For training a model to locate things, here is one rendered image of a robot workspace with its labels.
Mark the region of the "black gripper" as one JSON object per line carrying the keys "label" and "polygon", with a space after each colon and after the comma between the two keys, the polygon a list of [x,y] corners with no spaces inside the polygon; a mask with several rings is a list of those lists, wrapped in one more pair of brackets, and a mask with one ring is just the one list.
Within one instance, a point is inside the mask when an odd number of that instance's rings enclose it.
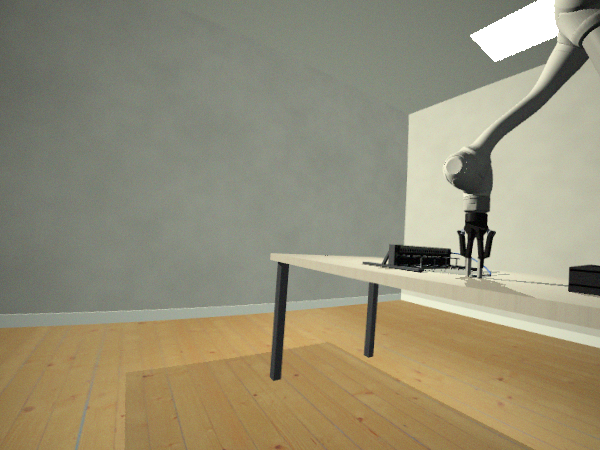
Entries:
{"label": "black gripper", "polygon": [[[471,254],[473,248],[474,239],[477,239],[478,246],[478,264],[477,264],[477,277],[482,277],[482,271],[484,267],[484,259],[490,257],[493,237],[496,234],[487,226],[488,214],[480,212],[471,212],[465,214],[465,226],[464,229],[458,230],[459,243],[460,243],[460,255],[465,257],[466,272],[465,276],[471,275]],[[465,243],[465,232],[467,233],[468,241],[467,247]],[[487,239],[484,251],[484,235],[487,232]],[[489,255],[488,255],[489,254]]]}

